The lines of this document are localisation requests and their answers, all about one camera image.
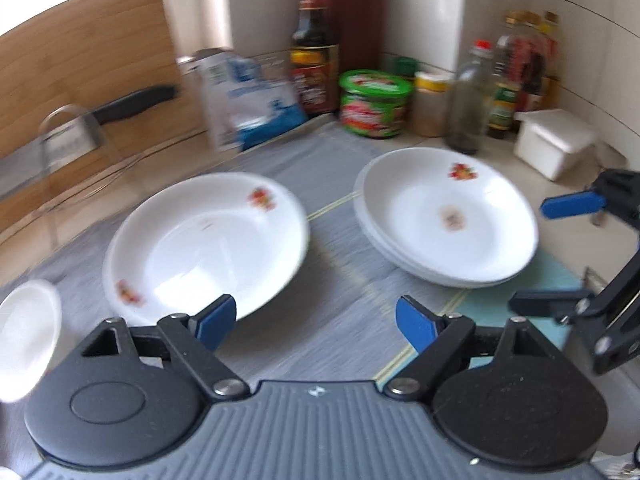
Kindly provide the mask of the white floral plate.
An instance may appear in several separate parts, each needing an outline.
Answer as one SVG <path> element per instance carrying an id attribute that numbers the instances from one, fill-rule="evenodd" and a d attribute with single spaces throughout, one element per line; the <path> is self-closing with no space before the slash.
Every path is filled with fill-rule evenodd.
<path id="1" fill-rule="evenodd" d="M 309 239 L 306 211 L 282 184 L 247 172 L 206 174 L 128 214 L 108 245 L 103 289 L 131 325 L 194 315 L 222 295 L 246 318 L 292 281 Z"/>

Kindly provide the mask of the white floral bowl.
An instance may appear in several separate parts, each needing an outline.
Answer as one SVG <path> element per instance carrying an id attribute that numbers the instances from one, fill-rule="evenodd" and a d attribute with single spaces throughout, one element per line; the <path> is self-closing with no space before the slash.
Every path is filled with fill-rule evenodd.
<path id="1" fill-rule="evenodd" d="M 52 367 L 62 330 L 61 297 L 45 280 L 31 280 L 1 303 L 2 403 L 27 396 Z"/>

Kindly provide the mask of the white plastic seasoning box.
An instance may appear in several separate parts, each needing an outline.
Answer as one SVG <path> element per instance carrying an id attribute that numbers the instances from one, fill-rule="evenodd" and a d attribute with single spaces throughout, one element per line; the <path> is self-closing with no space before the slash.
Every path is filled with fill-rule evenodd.
<path id="1" fill-rule="evenodd" d="M 514 155 L 549 181 L 575 167 L 597 140 L 589 124 L 566 110 L 518 112 Z"/>

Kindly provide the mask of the grey checked dish mat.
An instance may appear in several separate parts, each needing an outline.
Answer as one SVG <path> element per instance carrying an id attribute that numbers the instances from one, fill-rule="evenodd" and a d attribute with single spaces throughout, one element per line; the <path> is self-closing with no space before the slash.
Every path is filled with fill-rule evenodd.
<path id="1" fill-rule="evenodd" d="M 440 287 L 388 262 L 362 234 L 352 206 L 359 171 L 417 140 L 356 138 L 329 119 L 287 133 L 210 171 L 262 174 L 288 188 L 310 214 L 310 243 L 295 278 L 265 307 L 234 326 L 218 356 L 252 387 L 259 379 L 382 379 L 412 359 L 395 326 L 401 295 L 436 312 L 460 309 L 484 325 L 502 325 L 518 289 L 574 288 L 579 280 L 542 249 L 513 280 L 472 292 Z M 70 340 L 80 341 L 114 315 L 102 285 L 108 243 L 130 210 L 95 223 L 32 270 L 1 286 L 1 300 L 30 278 L 61 294 Z M 25 401 L 1 404 L 1 466 L 26 476 L 40 462 L 24 424 Z"/>

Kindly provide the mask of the dark vinegar bottle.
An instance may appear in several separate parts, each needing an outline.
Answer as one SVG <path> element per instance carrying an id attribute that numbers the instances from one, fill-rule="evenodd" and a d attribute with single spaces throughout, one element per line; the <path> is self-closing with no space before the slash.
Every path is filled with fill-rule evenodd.
<path id="1" fill-rule="evenodd" d="M 513 124 L 523 70 L 529 61 L 530 45 L 524 29 L 524 12 L 509 11 L 495 46 L 496 92 L 491 104 L 488 134 L 504 139 Z"/>

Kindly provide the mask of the red labelled oil bottle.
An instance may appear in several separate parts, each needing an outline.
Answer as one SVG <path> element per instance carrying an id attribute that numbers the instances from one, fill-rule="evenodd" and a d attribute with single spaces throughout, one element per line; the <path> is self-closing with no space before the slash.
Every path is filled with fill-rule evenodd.
<path id="1" fill-rule="evenodd" d="M 527 12 L 525 24 L 532 29 L 530 57 L 523 76 L 522 112 L 555 107 L 561 82 L 561 40 L 559 17 Z"/>

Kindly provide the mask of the clear red capped bottle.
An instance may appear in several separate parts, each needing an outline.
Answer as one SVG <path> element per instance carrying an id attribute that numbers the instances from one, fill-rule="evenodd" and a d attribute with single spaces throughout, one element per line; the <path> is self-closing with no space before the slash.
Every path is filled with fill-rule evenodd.
<path id="1" fill-rule="evenodd" d="M 454 75 L 450 90 L 444 127 L 444 139 L 450 148 L 465 155 L 480 150 L 495 85 L 491 42 L 476 40 L 469 59 Z"/>

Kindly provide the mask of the yellow lidded spice jar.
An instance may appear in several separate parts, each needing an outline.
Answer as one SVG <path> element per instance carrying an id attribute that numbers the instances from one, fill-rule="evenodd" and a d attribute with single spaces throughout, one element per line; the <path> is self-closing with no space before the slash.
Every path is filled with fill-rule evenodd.
<path id="1" fill-rule="evenodd" d="M 419 136 L 437 138 L 442 135 L 451 83 L 449 75 L 416 73 L 410 126 Z"/>

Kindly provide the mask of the small green capped jar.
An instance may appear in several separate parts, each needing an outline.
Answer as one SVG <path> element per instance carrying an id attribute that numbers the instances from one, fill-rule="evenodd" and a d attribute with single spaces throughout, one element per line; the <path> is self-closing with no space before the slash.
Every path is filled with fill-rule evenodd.
<path id="1" fill-rule="evenodd" d="M 416 72 L 418 70 L 419 63 L 415 58 L 396 56 L 394 59 L 394 74 L 405 80 L 413 80 L 416 78 Z"/>

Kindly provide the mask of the green lidded sauce tub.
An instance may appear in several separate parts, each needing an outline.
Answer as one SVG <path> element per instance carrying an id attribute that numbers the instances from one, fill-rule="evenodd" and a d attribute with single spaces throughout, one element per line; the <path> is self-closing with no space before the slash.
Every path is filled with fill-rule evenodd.
<path id="1" fill-rule="evenodd" d="M 340 119 L 357 136 L 389 139 L 404 128 L 412 84 L 379 70 L 350 70 L 340 77 Z"/>

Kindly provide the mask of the blue white salt bag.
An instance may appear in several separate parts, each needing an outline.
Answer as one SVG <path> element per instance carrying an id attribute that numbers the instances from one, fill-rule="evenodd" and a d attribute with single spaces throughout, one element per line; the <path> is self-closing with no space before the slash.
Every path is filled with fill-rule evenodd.
<path id="1" fill-rule="evenodd" d="M 178 59 L 198 92 L 209 144 L 220 153 L 246 151 L 308 120 L 288 78 L 269 78 L 254 58 L 202 49 Z"/>

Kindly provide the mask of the dark red knife block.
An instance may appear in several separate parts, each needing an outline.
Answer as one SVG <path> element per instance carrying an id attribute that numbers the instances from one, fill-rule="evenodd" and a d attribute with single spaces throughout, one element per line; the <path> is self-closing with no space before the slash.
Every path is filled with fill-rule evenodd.
<path id="1" fill-rule="evenodd" d="M 328 0 L 331 32 L 338 43 L 338 72 L 381 66 L 385 0 Z"/>

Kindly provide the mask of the dark soy sauce bottle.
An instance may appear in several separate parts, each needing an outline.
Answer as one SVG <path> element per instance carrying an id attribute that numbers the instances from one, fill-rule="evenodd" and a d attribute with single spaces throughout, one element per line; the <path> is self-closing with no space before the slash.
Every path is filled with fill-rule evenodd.
<path id="1" fill-rule="evenodd" d="M 309 116 L 338 107 L 338 44 L 328 20 L 326 0 L 299 0 L 292 36 L 291 75 L 300 105 Z"/>

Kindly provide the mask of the bamboo cutting board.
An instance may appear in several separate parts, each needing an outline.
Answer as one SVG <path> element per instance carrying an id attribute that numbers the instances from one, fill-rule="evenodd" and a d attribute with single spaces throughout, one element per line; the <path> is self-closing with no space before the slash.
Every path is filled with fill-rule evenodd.
<path id="1" fill-rule="evenodd" d="M 196 93 L 179 70 L 163 0 L 68 0 L 1 38 L 1 153 L 38 136 L 67 104 L 95 108 L 125 94 L 175 84 L 178 96 L 106 127 L 123 158 L 204 129 Z"/>

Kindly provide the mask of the black handled kitchen knife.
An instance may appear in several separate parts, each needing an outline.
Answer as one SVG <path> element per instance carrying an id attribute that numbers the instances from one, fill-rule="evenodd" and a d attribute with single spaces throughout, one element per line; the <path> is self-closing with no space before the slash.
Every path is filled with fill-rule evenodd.
<path id="1" fill-rule="evenodd" d="M 112 122 L 122 122 L 140 115 L 160 103 L 175 99 L 176 96 L 178 96 L 178 87 L 174 84 L 156 84 L 121 96 L 89 112 L 103 128 Z M 37 138 L 2 157 L 1 196 L 3 198 L 40 181 L 41 162 Z"/>

